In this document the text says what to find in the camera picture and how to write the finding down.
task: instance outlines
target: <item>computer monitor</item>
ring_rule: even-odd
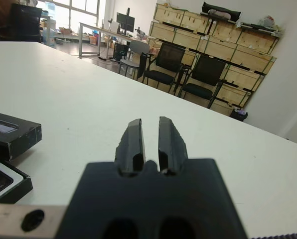
[[[126,31],[134,32],[134,17],[117,13],[117,22],[121,24],[121,28],[125,30],[125,33]]]

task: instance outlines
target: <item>window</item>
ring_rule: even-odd
[[[96,21],[97,21],[97,18],[95,16],[71,10],[71,29],[74,32],[79,31],[80,22],[83,22],[88,25],[95,25]],[[91,33],[92,30],[87,29],[85,27],[83,28],[83,31]]]
[[[70,5],[70,0],[54,0],[54,1],[65,5]]]
[[[81,10],[85,10],[85,0],[72,0],[72,6]]]
[[[61,6],[55,6],[54,20],[57,29],[60,27],[69,28],[69,9]]]
[[[89,11],[89,12],[92,12],[92,13],[96,14],[97,9],[98,9],[98,1],[97,0],[88,0],[87,1],[86,11]]]
[[[89,25],[97,24],[98,1],[100,0],[39,0],[37,7],[45,10],[47,9],[46,2],[53,3],[55,5],[56,28],[71,28],[78,33],[79,22]]]

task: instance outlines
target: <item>window frame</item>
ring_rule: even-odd
[[[69,5],[58,3],[58,2],[56,2],[54,0],[39,0],[39,1],[41,1],[41,2],[54,3],[54,5],[56,5],[56,6],[60,6],[60,7],[64,7],[64,8],[69,9],[69,28],[71,28],[71,10],[78,11],[78,12],[81,12],[81,13],[85,13],[85,14],[88,14],[88,15],[95,16],[97,18],[97,26],[99,25],[100,0],[97,0],[97,13],[92,13],[92,12],[86,11],[86,9],[87,9],[87,1],[91,1],[91,0],[85,0],[84,10],[79,9],[79,8],[76,8],[76,7],[73,7],[72,6],[72,0],[70,0]]]

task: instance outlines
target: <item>chair seat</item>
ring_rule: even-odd
[[[145,71],[144,76],[166,85],[173,83],[174,77],[160,71]]]
[[[140,67],[140,64],[135,63],[135,62],[130,61],[130,60],[121,59],[120,62],[121,62],[123,65],[126,65],[126,66],[131,67],[131,68],[138,68],[138,67]]]
[[[192,83],[185,85],[183,90],[207,100],[210,100],[213,95],[211,90]]]

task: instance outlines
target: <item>table surface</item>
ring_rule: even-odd
[[[293,142],[38,43],[0,42],[0,113],[42,124],[43,140],[13,163],[34,187],[20,204],[67,205],[85,165],[113,161],[137,118],[157,162],[166,116],[190,158],[216,160],[249,237],[297,233]]]

